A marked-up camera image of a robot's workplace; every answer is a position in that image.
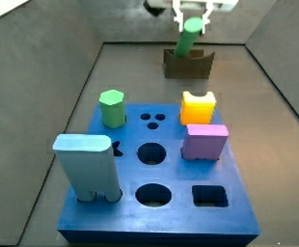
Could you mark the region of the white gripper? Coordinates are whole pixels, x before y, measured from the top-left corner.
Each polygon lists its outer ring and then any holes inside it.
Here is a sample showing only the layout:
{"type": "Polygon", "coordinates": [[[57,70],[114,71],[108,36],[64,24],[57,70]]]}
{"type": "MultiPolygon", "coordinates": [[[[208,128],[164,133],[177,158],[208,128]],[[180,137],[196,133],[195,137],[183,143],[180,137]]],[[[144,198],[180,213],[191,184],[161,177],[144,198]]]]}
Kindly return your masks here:
{"type": "Polygon", "coordinates": [[[237,5],[239,0],[144,0],[144,3],[149,8],[173,10],[173,22],[177,23],[179,32],[183,32],[183,12],[180,10],[205,10],[201,16],[201,34],[204,34],[212,11],[231,11],[237,5]]]}

